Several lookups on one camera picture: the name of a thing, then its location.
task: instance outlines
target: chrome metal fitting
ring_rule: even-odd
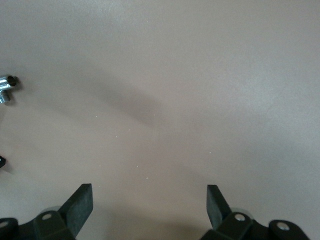
[[[0,76],[0,104],[10,101],[10,96],[7,90],[12,89],[17,84],[17,80],[14,76],[3,75]]]

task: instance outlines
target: gray surface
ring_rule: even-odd
[[[79,240],[198,239],[207,184],[318,239],[319,1],[0,1],[0,217],[82,183]]]

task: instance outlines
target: beige floor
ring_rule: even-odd
[[[77,239],[198,240],[206,186],[311,239],[320,1],[0,1],[0,218],[92,183]]]

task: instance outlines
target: black plastic part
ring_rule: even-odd
[[[7,240],[14,236],[18,229],[18,221],[15,218],[0,219],[0,239]]]
[[[269,228],[261,225],[256,220],[252,220],[252,228],[248,233],[251,240],[273,240],[274,237],[271,235]]]
[[[57,211],[47,211],[33,220],[37,240],[75,240]]]
[[[58,210],[65,225],[76,237],[94,208],[92,185],[82,184]]]
[[[280,229],[278,223],[285,223],[289,230]],[[273,220],[269,223],[269,229],[280,240],[310,240],[300,227],[290,221]]]
[[[2,168],[4,165],[6,165],[6,159],[0,156],[0,168]]]
[[[208,213],[214,230],[217,229],[222,221],[232,212],[217,185],[207,186],[206,212]]]
[[[244,220],[237,220],[236,215],[244,216]],[[217,232],[228,236],[233,240],[242,240],[252,225],[253,222],[249,216],[241,212],[233,212],[222,222],[218,227]]]
[[[0,240],[74,240],[93,209],[92,185],[82,184],[59,211],[47,211],[18,226],[0,219]]]

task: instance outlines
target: screw hole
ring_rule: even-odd
[[[276,224],[276,226],[278,228],[280,228],[281,230],[283,230],[283,231],[289,231],[290,230],[290,227],[287,224],[285,224],[284,222],[282,222],[282,221],[278,222]]]
[[[8,83],[10,84],[10,86],[14,87],[17,84],[16,79],[13,76],[8,76],[6,78],[6,80],[8,81]]]
[[[46,215],[43,215],[42,220],[47,220],[47,219],[49,219],[51,217],[52,217],[51,213],[48,213]]]
[[[234,215],[234,218],[237,219],[240,222],[243,222],[243,221],[246,220],[245,216],[243,216],[242,214],[239,214],[239,213]]]
[[[8,223],[7,221],[1,222],[1,223],[0,223],[0,229],[8,226],[8,224],[9,224],[9,223]]]

